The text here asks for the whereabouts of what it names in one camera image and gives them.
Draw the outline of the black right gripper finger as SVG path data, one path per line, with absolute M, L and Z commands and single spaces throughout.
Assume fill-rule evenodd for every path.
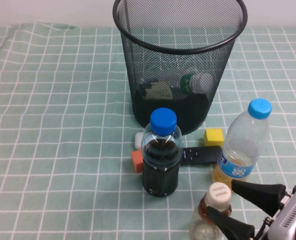
M 253 240 L 255 228 L 224 215 L 217 209 L 207 207 L 208 218 L 213 221 L 228 240 Z
M 286 186 L 282 184 L 256 184 L 233 179 L 232 191 L 251 202 L 270 217 L 279 209 L 280 201 L 286 195 Z

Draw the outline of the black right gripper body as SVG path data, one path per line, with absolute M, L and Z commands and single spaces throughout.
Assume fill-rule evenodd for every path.
M 266 217 L 256 240 L 296 240 L 296 185 L 283 197 L 273 217 Z

